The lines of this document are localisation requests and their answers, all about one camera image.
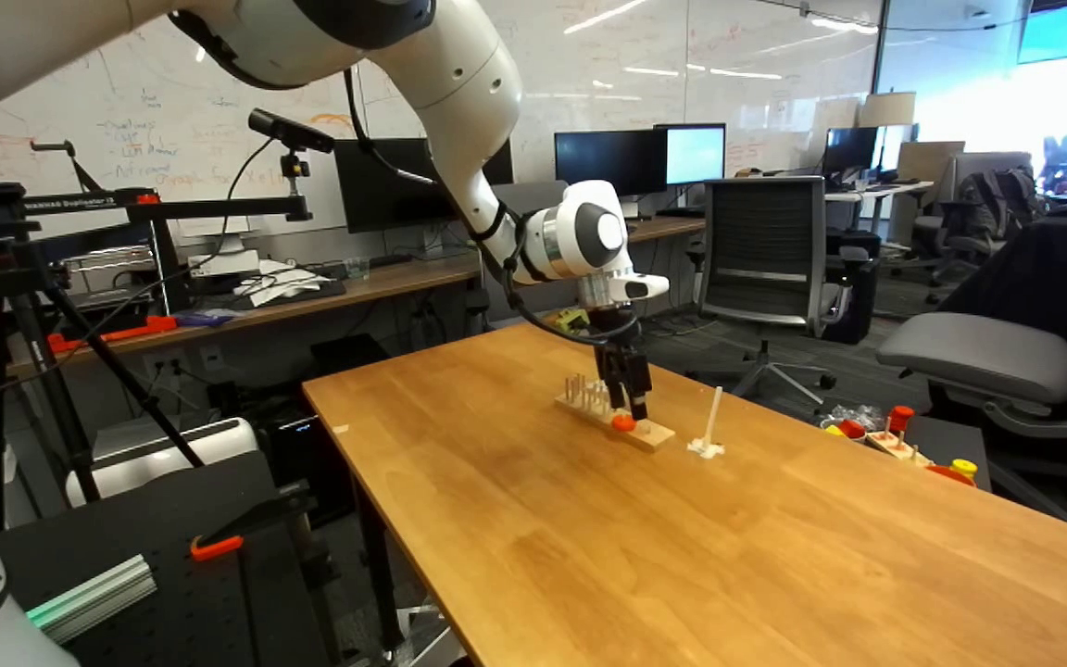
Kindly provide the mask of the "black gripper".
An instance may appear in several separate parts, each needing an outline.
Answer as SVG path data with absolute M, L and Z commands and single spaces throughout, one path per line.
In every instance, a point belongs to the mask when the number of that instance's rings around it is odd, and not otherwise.
M 608 405 L 624 407 L 630 397 L 630 415 L 648 418 L 653 371 L 648 358 L 640 356 L 640 319 L 624 306 L 611 306 L 592 310 L 590 326 L 595 338 L 595 371 L 608 387 Z

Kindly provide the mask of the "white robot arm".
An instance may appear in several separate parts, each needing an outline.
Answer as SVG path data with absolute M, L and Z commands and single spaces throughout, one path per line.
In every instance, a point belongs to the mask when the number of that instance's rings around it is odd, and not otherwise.
M 483 164 L 517 126 L 522 72 L 479 0 L 0 0 L 0 101 L 150 19 L 169 19 L 254 87 L 379 66 L 419 118 L 435 186 L 491 279 L 506 290 L 574 282 L 590 316 L 582 343 L 595 353 L 611 407 L 648 415 L 632 306 L 671 282 L 632 265 L 621 198 L 603 176 L 525 214 L 496 196 Z

